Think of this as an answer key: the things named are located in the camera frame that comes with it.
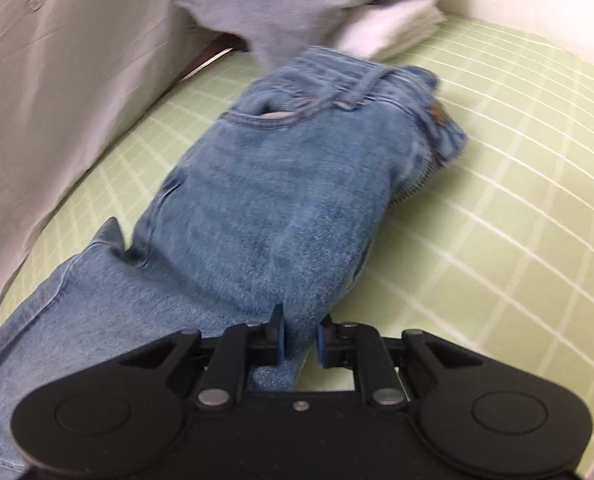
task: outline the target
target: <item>brown leather patch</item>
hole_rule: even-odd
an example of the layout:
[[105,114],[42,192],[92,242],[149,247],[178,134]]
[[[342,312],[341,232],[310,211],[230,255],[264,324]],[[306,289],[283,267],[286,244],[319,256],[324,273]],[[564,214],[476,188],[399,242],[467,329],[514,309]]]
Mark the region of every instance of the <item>brown leather patch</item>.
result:
[[430,112],[430,115],[433,116],[435,122],[440,126],[443,126],[450,120],[448,113],[446,113],[446,110],[443,108],[443,105],[437,100],[430,105],[428,111]]

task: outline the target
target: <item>belt loop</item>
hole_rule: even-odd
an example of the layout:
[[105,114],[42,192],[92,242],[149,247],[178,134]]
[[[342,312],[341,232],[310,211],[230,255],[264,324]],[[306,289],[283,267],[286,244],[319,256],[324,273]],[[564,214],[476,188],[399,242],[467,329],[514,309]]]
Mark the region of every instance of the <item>belt loop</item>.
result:
[[377,81],[397,70],[396,66],[377,64],[368,70],[365,76],[357,83],[357,86],[350,90],[345,98],[338,100],[335,104],[344,110],[354,110],[364,96],[377,84]]

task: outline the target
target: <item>bedding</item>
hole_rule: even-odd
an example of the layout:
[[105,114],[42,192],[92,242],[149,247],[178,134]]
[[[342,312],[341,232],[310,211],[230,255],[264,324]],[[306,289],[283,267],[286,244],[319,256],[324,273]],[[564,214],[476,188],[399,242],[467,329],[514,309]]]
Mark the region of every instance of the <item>bedding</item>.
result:
[[[579,394],[594,417],[594,67],[537,36],[448,17],[395,64],[442,79],[462,158],[387,214],[336,320],[421,328]],[[262,75],[222,57],[167,94],[74,187],[0,305],[0,325],[110,216],[132,231],[187,147]],[[307,359],[298,388],[347,388]],[[594,434],[581,473],[594,478]]]

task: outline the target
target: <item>zipper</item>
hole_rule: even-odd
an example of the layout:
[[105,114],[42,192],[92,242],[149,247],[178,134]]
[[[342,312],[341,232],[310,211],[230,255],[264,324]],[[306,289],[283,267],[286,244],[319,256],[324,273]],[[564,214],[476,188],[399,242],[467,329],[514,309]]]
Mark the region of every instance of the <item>zipper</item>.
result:
[[431,153],[430,159],[428,160],[428,166],[426,168],[426,171],[424,172],[424,176],[421,177],[421,179],[414,186],[409,187],[402,195],[393,198],[389,202],[388,208],[394,207],[395,205],[403,204],[404,202],[410,200],[414,195],[421,191],[421,189],[431,179],[433,174],[435,174],[435,171],[439,168],[439,158],[437,155],[437,150],[435,150],[435,147],[433,146],[428,134],[425,131],[423,132],[423,134],[424,137],[426,137],[426,142],[428,143],[428,148]]

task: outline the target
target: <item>metal screw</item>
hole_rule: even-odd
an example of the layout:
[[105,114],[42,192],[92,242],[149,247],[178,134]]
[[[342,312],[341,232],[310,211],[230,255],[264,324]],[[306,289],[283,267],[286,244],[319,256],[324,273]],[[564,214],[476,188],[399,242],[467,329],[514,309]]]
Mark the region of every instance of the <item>metal screw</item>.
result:
[[197,396],[197,400],[205,406],[223,406],[230,398],[229,393],[221,388],[208,388]]
[[305,400],[295,400],[295,402],[293,402],[293,410],[296,412],[305,412],[310,408],[311,406]]
[[345,328],[345,330],[341,330],[339,332],[341,339],[350,339],[355,334],[355,331],[352,329],[357,328],[357,323],[352,321],[344,321],[341,324],[341,328]]
[[373,399],[382,406],[394,406],[406,400],[404,392],[395,388],[380,388],[373,392]]

